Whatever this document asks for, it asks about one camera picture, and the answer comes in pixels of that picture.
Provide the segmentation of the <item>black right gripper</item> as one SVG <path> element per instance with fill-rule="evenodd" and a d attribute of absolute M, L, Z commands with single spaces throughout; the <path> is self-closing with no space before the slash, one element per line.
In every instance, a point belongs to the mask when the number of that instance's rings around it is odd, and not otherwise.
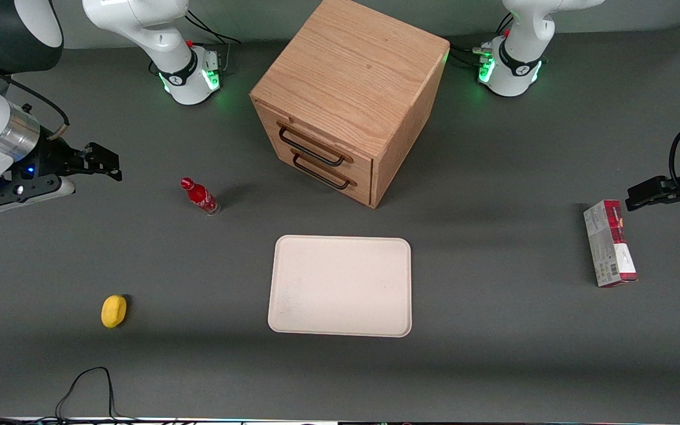
<path fill-rule="evenodd" d="M 122 181 L 119 155 L 99 143 L 88 143 L 81 151 L 71 148 L 62 138 L 40 140 L 35 148 L 8 170 L 8 180 L 29 180 L 46 175 L 105 175 Z"/>

